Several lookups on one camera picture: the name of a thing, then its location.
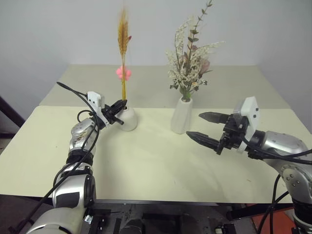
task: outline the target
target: black cable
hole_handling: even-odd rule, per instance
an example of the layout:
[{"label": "black cable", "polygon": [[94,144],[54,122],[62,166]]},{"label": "black cable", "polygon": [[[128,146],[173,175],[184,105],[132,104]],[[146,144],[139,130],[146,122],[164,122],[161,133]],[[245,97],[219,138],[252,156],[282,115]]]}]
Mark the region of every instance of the black cable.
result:
[{"label": "black cable", "polygon": [[297,154],[287,155],[287,157],[300,157],[308,154],[312,154],[312,149]]},{"label": "black cable", "polygon": [[97,131],[99,130],[99,124],[98,124],[98,117],[97,117],[97,113],[94,111],[93,107],[88,103],[88,101],[86,99],[84,99],[80,94],[80,92],[68,87],[66,84],[63,84],[61,82],[57,82],[57,84],[61,87],[63,87],[64,89],[67,89],[71,92],[73,92],[74,94],[76,94],[84,103],[86,103],[86,105],[92,110],[92,114],[95,115],[94,119],[96,124],[93,126],[92,131],[89,133],[89,135],[87,136],[87,138],[85,139],[84,143],[82,144],[81,149],[84,149],[85,144],[87,143],[89,137],[91,136],[92,132],[95,130],[96,126],[97,126]]},{"label": "black cable", "polygon": [[[96,115],[96,112],[94,111],[94,109],[92,108],[92,106],[80,95],[81,93],[71,89],[70,87],[68,87],[67,85],[57,82],[58,85],[60,85],[61,87],[72,91],[74,94],[76,94],[80,99],[82,99],[87,106],[92,110],[92,113]],[[73,167],[73,169],[67,173],[62,179],[59,180],[58,183],[56,183],[52,189],[49,190],[49,192],[39,201],[39,203],[35,206],[35,208],[28,214],[28,216],[18,224],[18,226],[13,229],[12,227],[9,228],[10,232],[18,234],[22,228],[29,222],[29,220],[31,220],[31,217],[34,215],[34,213],[38,210],[38,208],[45,202],[45,200],[51,195],[51,193],[61,184],[64,182],[64,180],[66,180],[76,169],[77,167],[86,159],[86,157],[90,154],[90,152],[92,151],[92,149],[94,148],[96,141],[98,139],[98,135],[99,135],[99,123],[98,123],[98,118],[95,116],[95,122],[96,124],[94,125],[92,131],[90,132],[90,134],[88,135],[88,137],[86,138],[83,146],[85,145],[86,141],[88,140],[88,138],[90,137],[91,133],[95,130],[95,127],[97,126],[97,131],[96,131],[96,136],[94,139],[94,142],[92,143],[90,149],[86,152],[85,156],[81,158],[81,160]]]},{"label": "black cable", "polygon": [[59,171],[58,173],[55,175],[54,180],[53,180],[53,186],[56,184],[57,179],[59,174],[61,174],[66,168],[69,168],[70,166],[74,165],[76,162],[71,162],[71,163],[67,163],[66,165],[64,165]]},{"label": "black cable", "polygon": [[79,117],[80,117],[80,115],[81,115],[82,113],[84,113],[84,112],[89,112],[89,114],[92,115],[92,111],[89,111],[89,110],[80,111],[80,112],[77,114],[77,120],[78,120],[79,123],[81,122],[80,119],[79,119]]},{"label": "black cable", "polygon": [[[277,184],[280,178],[281,178],[281,175],[278,174],[274,182],[272,203],[275,201]],[[270,212],[270,234],[273,234],[273,211]]]},{"label": "black cable", "polygon": [[[64,88],[64,89],[67,89],[67,90],[69,90],[69,91],[73,91],[73,89],[70,88],[70,87],[68,87],[66,84],[63,84],[63,83],[61,83],[61,82],[57,82],[57,84],[58,84],[59,86],[61,86],[62,88]],[[74,91],[75,91],[76,93],[78,93],[78,94],[84,96],[85,98],[88,98],[88,96],[87,96],[86,94],[81,93],[81,92],[76,91],[76,90],[74,90]]]},{"label": "black cable", "polygon": [[251,148],[252,150],[256,150],[262,154],[264,154],[264,158],[278,158],[278,159],[281,159],[281,160],[284,160],[284,161],[289,161],[289,162],[296,162],[296,163],[300,163],[300,164],[308,164],[308,165],[312,165],[312,161],[309,161],[309,160],[302,160],[302,159],[298,159],[298,158],[293,158],[291,156],[293,155],[290,155],[290,156],[282,156],[282,155],[278,155],[278,154],[273,154],[273,153],[270,153],[270,152],[267,152],[267,151],[264,151],[260,148],[257,148],[257,147],[254,147],[253,145],[250,144],[250,142],[244,137],[242,136],[241,137],[242,141],[249,147]]},{"label": "black cable", "polygon": [[268,208],[267,210],[265,211],[261,221],[260,221],[260,224],[259,224],[259,228],[258,228],[258,231],[257,231],[257,234],[261,234],[261,230],[263,228],[263,224],[266,220],[266,218],[268,217],[269,213],[274,209],[274,207],[276,206],[276,204],[281,200],[283,199],[284,197],[286,197],[287,195],[289,194],[289,192],[285,192],[283,193],[278,199],[276,199]]}]

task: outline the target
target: tabletop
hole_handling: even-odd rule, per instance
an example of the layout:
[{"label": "tabletop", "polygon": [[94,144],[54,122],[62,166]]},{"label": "tabletop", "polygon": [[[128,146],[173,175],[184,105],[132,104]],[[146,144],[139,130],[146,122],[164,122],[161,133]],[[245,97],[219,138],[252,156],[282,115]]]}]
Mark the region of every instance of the tabletop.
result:
[{"label": "tabletop", "polygon": [[[71,128],[85,107],[39,106],[0,155],[0,194],[43,196],[65,164]],[[186,134],[170,130],[173,109],[135,108],[138,126],[124,132],[103,129],[96,144],[97,198],[143,201],[270,203],[277,172],[265,162],[224,149],[218,156]],[[219,139],[222,124],[193,109],[191,131]],[[311,148],[311,134],[290,109],[261,109],[258,129],[294,135]],[[286,191],[279,182],[277,194]],[[287,196],[281,202],[290,203]]]},{"label": "tabletop", "polygon": [[[114,65],[69,65],[60,78],[71,88],[105,96],[107,104],[121,98],[120,80]],[[175,108],[181,94],[170,90],[167,66],[131,66],[127,82],[128,105],[139,108]],[[290,109],[289,105],[265,79],[256,66],[213,66],[204,74],[208,85],[201,85],[193,97],[194,108],[229,108],[246,97],[255,96],[263,109]],[[40,105],[82,106],[75,95],[55,85]]]}]

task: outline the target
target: tall white vase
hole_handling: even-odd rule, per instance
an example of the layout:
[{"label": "tall white vase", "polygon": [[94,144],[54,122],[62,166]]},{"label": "tall white vase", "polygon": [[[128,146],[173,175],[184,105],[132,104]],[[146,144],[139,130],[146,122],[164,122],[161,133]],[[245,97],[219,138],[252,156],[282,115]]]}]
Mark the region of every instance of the tall white vase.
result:
[{"label": "tall white vase", "polygon": [[127,107],[127,109],[120,111],[116,117],[124,122],[123,125],[119,125],[124,131],[132,131],[137,127],[137,115],[131,107]]},{"label": "tall white vase", "polygon": [[171,130],[182,134],[190,129],[193,100],[183,102],[182,98],[177,102],[174,115],[171,119]]}]

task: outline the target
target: small white vase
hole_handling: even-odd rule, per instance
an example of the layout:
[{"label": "small white vase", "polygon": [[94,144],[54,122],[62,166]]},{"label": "small white vase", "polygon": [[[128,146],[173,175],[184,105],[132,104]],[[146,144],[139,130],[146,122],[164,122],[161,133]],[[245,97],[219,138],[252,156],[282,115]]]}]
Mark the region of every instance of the small white vase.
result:
[{"label": "small white vase", "polygon": [[171,130],[175,133],[182,134],[189,130],[191,124],[193,100],[183,102],[182,98],[179,99],[174,115],[171,119]]},{"label": "small white vase", "polygon": [[123,125],[119,124],[119,127],[124,131],[132,131],[137,127],[137,115],[131,107],[127,107],[127,109],[120,111],[116,117],[124,121]]}]

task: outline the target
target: dried flower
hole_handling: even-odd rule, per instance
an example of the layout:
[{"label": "dried flower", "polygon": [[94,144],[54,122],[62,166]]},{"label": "dried flower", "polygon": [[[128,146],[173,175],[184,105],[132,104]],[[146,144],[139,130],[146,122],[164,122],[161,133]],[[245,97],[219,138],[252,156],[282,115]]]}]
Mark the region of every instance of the dried flower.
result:
[{"label": "dried flower", "polygon": [[[128,20],[127,20],[127,12],[123,8],[121,12],[121,17],[119,20],[118,26],[118,45],[121,55],[122,67],[125,67],[125,56],[127,52],[128,42],[131,39],[131,36],[128,36]],[[122,99],[126,99],[126,69],[123,69],[122,78],[121,78],[121,87],[122,87]]]},{"label": "dried flower", "polygon": [[[209,72],[210,62],[208,54],[211,48],[216,48],[219,44],[213,43],[201,47],[194,45],[199,39],[196,35],[199,33],[197,27],[202,21],[206,11],[212,6],[212,0],[206,4],[205,9],[201,9],[201,16],[198,16],[195,24],[193,18],[189,18],[175,32],[175,51],[167,51],[170,71],[168,77],[172,79],[173,84],[170,89],[175,88],[183,94],[184,100],[190,98],[191,93],[198,90],[199,85],[207,85],[207,81],[202,79],[204,73]],[[187,46],[184,47],[185,29],[189,28],[187,36]]]}]

